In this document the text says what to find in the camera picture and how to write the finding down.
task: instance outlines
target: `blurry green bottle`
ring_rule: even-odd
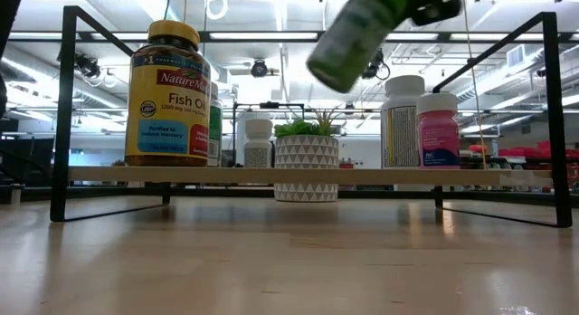
[[[349,92],[384,38],[408,17],[408,0],[349,0],[309,56],[309,70]]]

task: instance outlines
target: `white pill bottle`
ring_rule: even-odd
[[[382,168],[419,167],[416,104],[424,94],[424,79],[416,75],[392,78],[384,86],[381,114]]]

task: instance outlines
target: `nature made label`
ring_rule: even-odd
[[[201,63],[183,57],[135,56],[126,155],[207,158],[208,76]]]

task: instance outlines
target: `ceramic pot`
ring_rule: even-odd
[[[279,169],[338,169],[336,138],[296,135],[275,142],[275,167]],[[334,202],[335,184],[275,184],[275,199],[286,202]]]

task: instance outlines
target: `pink pill bottle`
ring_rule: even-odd
[[[460,169],[457,97],[434,93],[416,104],[422,169]]]

